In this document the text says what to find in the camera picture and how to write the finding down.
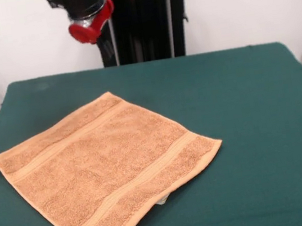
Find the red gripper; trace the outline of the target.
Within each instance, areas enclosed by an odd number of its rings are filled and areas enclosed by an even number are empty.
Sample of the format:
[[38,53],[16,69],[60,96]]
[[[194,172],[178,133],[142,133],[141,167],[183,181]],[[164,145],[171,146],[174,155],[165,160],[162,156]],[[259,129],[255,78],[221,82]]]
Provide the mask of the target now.
[[71,20],[68,32],[81,43],[97,43],[103,61],[110,60],[114,54],[110,30],[103,30],[103,27],[111,19],[114,11],[112,0],[103,0],[101,8],[92,15],[81,20]]

